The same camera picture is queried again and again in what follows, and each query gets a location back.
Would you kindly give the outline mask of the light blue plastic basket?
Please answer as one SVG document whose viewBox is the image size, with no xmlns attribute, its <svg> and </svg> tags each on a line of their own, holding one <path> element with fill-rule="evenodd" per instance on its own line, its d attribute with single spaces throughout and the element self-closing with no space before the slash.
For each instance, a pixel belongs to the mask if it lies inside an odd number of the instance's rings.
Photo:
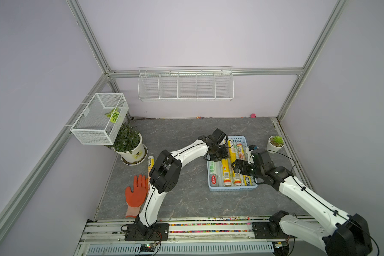
<svg viewBox="0 0 384 256">
<path fill-rule="evenodd" d="M 246 142 L 246 138 L 244 136 L 230 136 L 228 138 L 229 140 L 233 141 L 234 143 L 234 147 L 236 148 L 237 144 L 241 143 L 243 145 L 243 148 L 244 148 L 244 152 L 245 152 L 245 157 L 246 157 L 246 160 L 249 160 L 249 148 L 247 146 L 247 142 Z M 207 161 L 207 166 L 208 166 L 208 187 L 209 187 L 209 190 L 211 192 L 232 192 L 232 191 L 251 191 L 255 188 L 258 187 L 257 184 L 255 184 L 255 181 L 254 181 L 254 178 L 251 177 L 252 179 L 252 182 L 253 182 L 253 185 L 252 186 L 245 186 L 244 183 L 243 183 L 243 180 L 242 180 L 242 186 L 234 186 L 234 182 L 232 180 L 232 186 L 231 187 L 212 187 L 210 185 L 210 181 L 209 181 L 209 178 L 210 178 L 210 173 L 209 173 L 209 164 L 210 164 L 211 161 Z"/>
</svg>

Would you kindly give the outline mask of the yellow plastic wrap roll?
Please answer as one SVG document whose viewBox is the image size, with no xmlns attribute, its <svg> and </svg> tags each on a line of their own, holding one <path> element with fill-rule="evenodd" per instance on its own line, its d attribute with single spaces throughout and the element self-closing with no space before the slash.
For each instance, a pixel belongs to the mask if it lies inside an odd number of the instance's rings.
<svg viewBox="0 0 384 256">
<path fill-rule="evenodd" d="M 244 160 L 244 161 L 246 160 L 244 148 L 243 148 L 243 145 L 241 143 L 237 144 L 236 152 L 237 152 L 237 155 L 238 155 L 240 160 Z M 252 182 L 252 179 L 250 176 L 246 176 L 243 174 L 240 174 L 240 176 L 241 176 L 245 186 L 252 186 L 253 185 L 253 182 Z"/>
</svg>

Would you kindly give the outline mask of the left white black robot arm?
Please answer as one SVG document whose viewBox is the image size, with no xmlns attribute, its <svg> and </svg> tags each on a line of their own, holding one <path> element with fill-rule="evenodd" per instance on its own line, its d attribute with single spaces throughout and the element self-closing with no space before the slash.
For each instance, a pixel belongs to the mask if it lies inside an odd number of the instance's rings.
<svg viewBox="0 0 384 256">
<path fill-rule="evenodd" d="M 220 129 L 212 134 L 200 136 L 192 144 L 179 150 L 163 150 L 150 172 L 150 193 L 141 212 L 135 219 L 138 231 L 146 233 L 157 222 L 157 215 L 168 192 L 178 183 L 181 169 L 188 163 L 204 158 L 206 161 L 219 162 L 228 156 L 228 136 Z"/>
</svg>

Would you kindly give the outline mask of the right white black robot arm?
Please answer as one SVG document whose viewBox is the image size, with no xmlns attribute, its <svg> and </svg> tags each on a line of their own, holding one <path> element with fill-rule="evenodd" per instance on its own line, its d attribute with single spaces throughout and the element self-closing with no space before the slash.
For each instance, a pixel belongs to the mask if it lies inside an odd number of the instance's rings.
<svg viewBox="0 0 384 256">
<path fill-rule="evenodd" d="M 231 167 L 235 173 L 261 179 L 296 202 L 317 222 L 311 224 L 279 211 L 269 222 L 283 233 L 321 249 L 328 256 L 368 256 L 373 250 L 380 252 L 378 243 L 370 235 L 368 222 L 361 215 L 350 215 L 324 200 L 292 171 L 275 166 L 267 151 L 255 149 L 249 160 L 235 160 Z"/>
</svg>

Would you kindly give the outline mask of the small white potted succulent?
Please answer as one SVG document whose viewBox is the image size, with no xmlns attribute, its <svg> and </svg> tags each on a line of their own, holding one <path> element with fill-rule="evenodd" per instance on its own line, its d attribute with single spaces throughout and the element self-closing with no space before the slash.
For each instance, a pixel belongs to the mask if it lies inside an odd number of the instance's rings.
<svg viewBox="0 0 384 256">
<path fill-rule="evenodd" d="M 285 146 L 285 141 L 278 135 L 271 136 L 268 140 L 266 151 L 271 154 L 278 153 Z"/>
</svg>

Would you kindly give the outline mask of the large potted green plant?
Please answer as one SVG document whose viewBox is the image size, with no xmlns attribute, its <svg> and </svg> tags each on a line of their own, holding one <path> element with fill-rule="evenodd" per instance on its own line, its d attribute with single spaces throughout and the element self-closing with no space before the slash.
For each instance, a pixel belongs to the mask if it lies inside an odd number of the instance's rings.
<svg viewBox="0 0 384 256">
<path fill-rule="evenodd" d="M 129 124 L 122 124 L 113 145 L 106 145 L 117 153 L 121 161 L 128 166 L 142 163 L 147 156 L 142 135 Z"/>
</svg>

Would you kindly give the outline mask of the red orange work glove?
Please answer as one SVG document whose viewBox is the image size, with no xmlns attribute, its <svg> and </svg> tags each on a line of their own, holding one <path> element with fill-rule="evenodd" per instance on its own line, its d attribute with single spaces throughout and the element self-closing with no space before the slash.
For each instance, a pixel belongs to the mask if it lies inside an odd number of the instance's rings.
<svg viewBox="0 0 384 256">
<path fill-rule="evenodd" d="M 125 190 L 125 199 L 128 205 L 126 218 L 135 218 L 144 204 L 148 195 L 147 178 L 143 175 L 134 177 L 133 186 Z"/>
</svg>

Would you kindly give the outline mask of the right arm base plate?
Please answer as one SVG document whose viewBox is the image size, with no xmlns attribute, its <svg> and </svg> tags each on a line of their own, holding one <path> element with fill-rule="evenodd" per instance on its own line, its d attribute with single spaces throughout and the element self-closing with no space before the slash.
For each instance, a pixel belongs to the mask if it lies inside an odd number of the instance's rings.
<svg viewBox="0 0 384 256">
<path fill-rule="evenodd" d="M 255 239 L 287 239 L 289 235 L 284 233 L 279 225 L 281 219 L 289 215 L 286 211 L 279 211 L 272 215 L 268 221 L 252 223 L 252 231 Z"/>
</svg>

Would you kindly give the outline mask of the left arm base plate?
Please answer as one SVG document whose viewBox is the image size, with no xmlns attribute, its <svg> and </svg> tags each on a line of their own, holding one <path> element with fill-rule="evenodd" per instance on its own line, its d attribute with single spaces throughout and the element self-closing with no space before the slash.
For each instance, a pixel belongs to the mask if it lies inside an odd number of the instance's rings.
<svg viewBox="0 0 384 256">
<path fill-rule="evenodd" d="M 147 227 L 141 221 L 125 224 L 121 227 L 125 241 L 167 241 L 169 224 L 155 223 Z"/>
</svg>

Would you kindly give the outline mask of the aluminium rail frame front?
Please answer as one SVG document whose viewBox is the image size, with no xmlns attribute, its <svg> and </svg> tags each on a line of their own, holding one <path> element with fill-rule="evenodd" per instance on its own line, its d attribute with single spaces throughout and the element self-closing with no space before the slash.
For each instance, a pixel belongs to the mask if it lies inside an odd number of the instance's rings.
<svg viewBox="0 0 384 256">
<path fill-rule="evenodd" d="M 79 240 L 76 256 L 226 256 L 260 253 L 290 256 L 301 240 L 255 239 L 252 223 L 268 217 L 173 218 L 167 241 L 125 241 L 121 227 L 132 219 L 87 223 Z"/>
</svg>

